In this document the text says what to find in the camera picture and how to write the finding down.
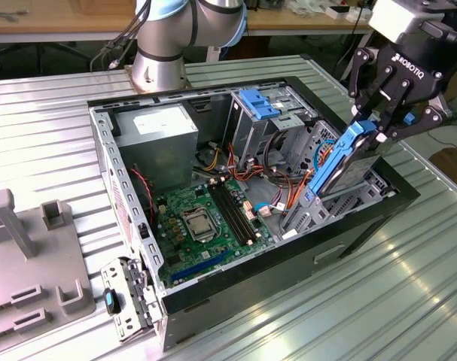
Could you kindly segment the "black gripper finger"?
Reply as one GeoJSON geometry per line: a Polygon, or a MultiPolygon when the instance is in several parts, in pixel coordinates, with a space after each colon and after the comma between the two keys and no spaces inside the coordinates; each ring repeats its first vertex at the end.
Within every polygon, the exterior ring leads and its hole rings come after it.
{"type": "Polygon", "coordinates": [[[377,123],[376,142],[399,141],[446,125],[455,119],[442,95],[418,105],[398,105],[387,108],[380,114],[377,123]]]}
{"type": "Polygon", "coordinates": [[[381,110],[387,102],[380,93],[387,81],[387,47],[359,47],[352,59],[352,71],[349,78],[348,94],[354,99],[351,123],[367,120],[374,110],[381,110]]]}

